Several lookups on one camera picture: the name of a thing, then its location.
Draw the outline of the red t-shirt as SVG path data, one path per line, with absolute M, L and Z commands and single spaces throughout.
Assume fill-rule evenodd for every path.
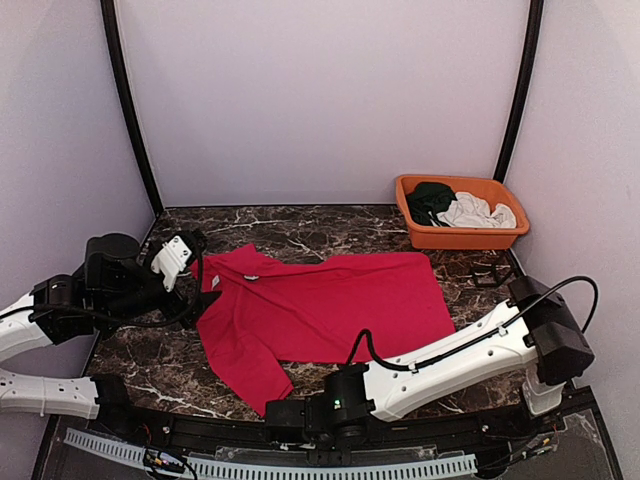
M 334 256 L 286 264 L 247 245 L 204 258 L 205 292 L 221 291 L 197 322 L 212 371 L 258 415 L 293 390 L 285 362 L 346 361 L 368 329 L 383 358 L 455 331 L 429 258 L 418 252 Z M 244 275 L 259 275 L 248 281 Z

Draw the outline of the black front rail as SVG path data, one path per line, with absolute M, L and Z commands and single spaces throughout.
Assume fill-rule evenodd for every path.
M 315 464 L 345 465 L 359 451 L 434 446 L 440 452 L 466 450 L 489 453 L 531 440 L 540 434 L 563 430 L 568 416 L 595 405 L 590 388 L 563 392 L 560 405 L 539 417 L 525 403 L 471 413 L 430 416 L 385 422 L 372 415 L 341 425 L 331 422 L 325 395 L 305 399 L 306 422 L 301 443 L 270 441 L 264 420 L 237 421 L 202 418 L 136 407 L 110 405 L 95 420 L 69 421 L 71 428 L 120 440 L 136 446 L 176 453 L 212 454 L 221 447 L 274 451 L 279 447 L 311 450 Z

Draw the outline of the left black frame post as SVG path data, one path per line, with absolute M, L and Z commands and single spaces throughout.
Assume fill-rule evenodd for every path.
M 123 44 L 120 36 L 116 2 L 113 0 L 102 0 L 100 2 L 100 8 L 112 74 L 129 141 L 153 215 L 155 218 L 158 218 L 164 212 L 165 206 L 161 199 L 156 179 L 152 171 L 151 162 L 134 104 L 133 93 L 125 62 Z

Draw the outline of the black frame post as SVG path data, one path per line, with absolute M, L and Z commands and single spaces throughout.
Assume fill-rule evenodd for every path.
M 514 87 L 513 99 L 504 131 L 503 141 L 493 173 L 493 179 L 499 183 L 504 183 L 507 178 L 524 115 L 535 65 L 544 12 L 544 3 L 544 0 L 531 0 L 529 2 L 523 48 Z
M 152 171 L 151 162 L 134 104 L 133 93 L 125 62 L 123 44 L 120 36 L 116 2 L 113 0 L 102 0 L 100 2 L 100 8 L 112 74 L 129 141 L 153 215 L 155 218 L 158 218 L 164 212 L 165 206 L 161 199 L 156 179 Z

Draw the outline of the white garment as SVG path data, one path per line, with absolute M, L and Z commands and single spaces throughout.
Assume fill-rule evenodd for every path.
M 436 214 L 437 219 L 449 227 L 515 229 L 517 218 L 512 209 L 503 203 L 494 207 L 469 192 L 456 192 L 448 209 Z

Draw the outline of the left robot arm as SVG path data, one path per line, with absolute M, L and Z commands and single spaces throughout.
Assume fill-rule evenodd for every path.
M 122 233 L 92 237 L 81 266 L 36 284 L 1 312 L 1 358 L 98 333 L 108 337 L 123 327 L 180 325 L 192 328 L 219 293 L 203 290 L 206 238 L 182 230 L 138 260 L 140 243 Z M 51 378 L 2 370 L 4 413 L 98 418 L 120 436 L 141 427 L 121 378 L 94 375 Z

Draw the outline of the orange plastic basin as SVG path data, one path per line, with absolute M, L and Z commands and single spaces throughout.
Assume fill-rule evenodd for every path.
M 406 195 L 412 193 L 422 182 L 436 182 L 448 185 L 454 192 L 473 194 L 487 201 L 490 207 L 498 203 L 511 208 L 515 215 L 516 227 L 499 228 L 458 228 L 423 226 L 416 223 L 410 214 Z M 507 250 L 521 236 L 530 230 L 530 223 L 519 200 L 502 183 L 476 177 L 400 175 L 395 179 L 396 204 L 400 209 L 411 245 L 422 250 Z

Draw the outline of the dark green garment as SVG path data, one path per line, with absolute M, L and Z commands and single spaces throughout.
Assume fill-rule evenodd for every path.
M 443 183 L 420 182 L 413 192 L 405 196 L 411 219 L 427 227 L 449 227 L 438 218 L 456 200 L 454 191 Z

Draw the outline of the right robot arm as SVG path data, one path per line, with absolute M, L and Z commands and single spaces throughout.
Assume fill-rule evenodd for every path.
M 373 420 L 400 420 L 451 393 L 523 369 L 524 401 L 511 410 L 510 424 L 530 434 L 560 406 L 565 385 L 595 360 L 585 337 L 588 325 L 575 320 L 560 294 L 576 283 L 597 286 L 585 275 L 552 287 L 519 277 L 508 286 L 509 299 L 473 324 L 395 357 L 379 355 L 372 332 L 363 329 L 354 344 L 366 347 L 370 361 L 356 362 L 355 347 L 325 377 L 321 393 L 268 402 L 266 431 L 283 443 L 348 444 L 365 438 Z

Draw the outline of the right black frame post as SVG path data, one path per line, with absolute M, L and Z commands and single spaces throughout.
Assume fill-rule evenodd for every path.
M 507 178 L 524 115 L 535 65 L 544 12 L 544 3 L 544 0 L 531 0 L 529 2 L 523 48 L 514 87 L 513 99 L 504 131 L 503 141 L 493 173 L 493 179 L 499 183 L 504 183 Z

